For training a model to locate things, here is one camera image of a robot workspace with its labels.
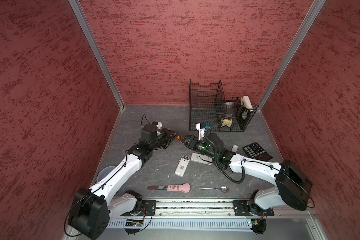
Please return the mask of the grey white remote control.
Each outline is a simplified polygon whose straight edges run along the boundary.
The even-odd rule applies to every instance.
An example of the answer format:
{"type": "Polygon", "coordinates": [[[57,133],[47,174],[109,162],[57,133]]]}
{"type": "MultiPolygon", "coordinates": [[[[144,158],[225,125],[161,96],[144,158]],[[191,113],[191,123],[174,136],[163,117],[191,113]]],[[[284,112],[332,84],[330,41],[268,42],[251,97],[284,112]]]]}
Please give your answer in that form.
{"type": "Polygon", "coordinates": [[[212,158],[205,156],[205,155],[198,154],[198,153],[192,153],[191,161],[195,162],[195,163],[205,164],[205,165],[213,164],[212,158]]]}

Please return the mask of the white battery cover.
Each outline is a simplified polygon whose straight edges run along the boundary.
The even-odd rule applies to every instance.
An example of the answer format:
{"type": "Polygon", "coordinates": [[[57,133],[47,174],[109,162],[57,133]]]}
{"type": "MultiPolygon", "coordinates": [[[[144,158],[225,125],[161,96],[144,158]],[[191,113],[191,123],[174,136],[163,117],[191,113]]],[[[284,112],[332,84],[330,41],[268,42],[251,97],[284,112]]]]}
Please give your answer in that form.
{"type": "Polygon", "coordinates": [[[238,151],[238,146],[237,145],[233,145],[232,146],[232,152],[236,153],[238,151]]]}

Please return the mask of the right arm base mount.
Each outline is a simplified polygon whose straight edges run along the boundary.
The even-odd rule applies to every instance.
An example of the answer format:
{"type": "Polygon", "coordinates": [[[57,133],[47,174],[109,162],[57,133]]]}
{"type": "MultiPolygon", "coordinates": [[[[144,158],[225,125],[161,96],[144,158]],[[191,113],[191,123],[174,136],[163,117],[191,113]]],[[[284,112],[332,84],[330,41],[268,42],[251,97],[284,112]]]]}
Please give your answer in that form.
{"type": "Polygon", "coordinates": [[[248,201],[234,200],[232,203],[236,217],[273,217],[275,215],[272,208],[263,210],[255,204],[249,205],[248,201]]]}

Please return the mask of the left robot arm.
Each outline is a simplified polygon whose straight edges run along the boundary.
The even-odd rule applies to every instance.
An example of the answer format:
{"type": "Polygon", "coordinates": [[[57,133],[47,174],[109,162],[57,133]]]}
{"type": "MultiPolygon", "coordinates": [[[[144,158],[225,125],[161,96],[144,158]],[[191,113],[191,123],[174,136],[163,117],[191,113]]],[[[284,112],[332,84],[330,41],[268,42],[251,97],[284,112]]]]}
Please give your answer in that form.
{"type": "Polygon", "coordinates": [[[107,176],[92,187],[80,188],[74,195],[71,209],[64,225],[76,229],[81,235],[96,240],[108,226],[112,217],[127,212],[139,212],[142,196],[134,191],[127,191],[114,199],[124,183],[152,157],[154,150],[170,146],[177,131],[167,128],[141,131],[137,144],[126,150],[125,157],[107,176]]]}

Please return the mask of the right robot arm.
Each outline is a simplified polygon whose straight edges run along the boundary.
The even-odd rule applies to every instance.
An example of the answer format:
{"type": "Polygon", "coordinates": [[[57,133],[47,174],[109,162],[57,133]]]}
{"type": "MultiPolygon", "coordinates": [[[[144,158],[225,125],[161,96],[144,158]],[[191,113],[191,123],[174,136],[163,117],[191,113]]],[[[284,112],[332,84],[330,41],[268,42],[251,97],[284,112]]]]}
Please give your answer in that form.
{"type": "Polygon", "coordinates": [[[291,161],[271,163],[244,157],[226,149],[218,135],[210,131],[203,140],[193,135],[179,136],[178,140],[188,149],[210,157],[218,171],[235,184],[241,184],[247,175],[272,184],[271,188],[251,194],[247,209],[253,215],[283,205],[305,211],[314,202],[310,195],[312,181],[291,161]]]}

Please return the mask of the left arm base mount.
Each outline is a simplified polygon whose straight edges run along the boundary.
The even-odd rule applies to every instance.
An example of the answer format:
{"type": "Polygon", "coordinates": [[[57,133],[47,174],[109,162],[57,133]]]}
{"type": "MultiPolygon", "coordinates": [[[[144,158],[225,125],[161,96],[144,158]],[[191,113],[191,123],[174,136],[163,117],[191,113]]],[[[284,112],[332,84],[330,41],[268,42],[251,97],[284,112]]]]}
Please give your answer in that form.
{"type": "Polygon", "coordinates": [[[154,216],[156,212],[156,200],[142,200],[142,206],[138,208],[135,212],[127,212],[122,214],[122,216],[139,216],[142,217],[144,214],[148,216],[154,216]]]}

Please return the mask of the white air conditioner remote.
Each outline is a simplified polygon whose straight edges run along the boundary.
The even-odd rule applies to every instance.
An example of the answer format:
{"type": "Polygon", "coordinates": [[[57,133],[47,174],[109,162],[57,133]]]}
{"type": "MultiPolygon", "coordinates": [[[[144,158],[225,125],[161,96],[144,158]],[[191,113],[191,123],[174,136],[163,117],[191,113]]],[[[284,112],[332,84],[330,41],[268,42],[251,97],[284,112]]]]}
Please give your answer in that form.
{"type": "Polygon", "coordinates": [[[187,169],[187,166],[190,162],[190,157],[187,156],[182,156],[181,159],[179,160],[179,163],[177,165],[177,168],[175,170],[175,174],[177,176],[183,177],[185,174],[185,171],[187,169]]]}

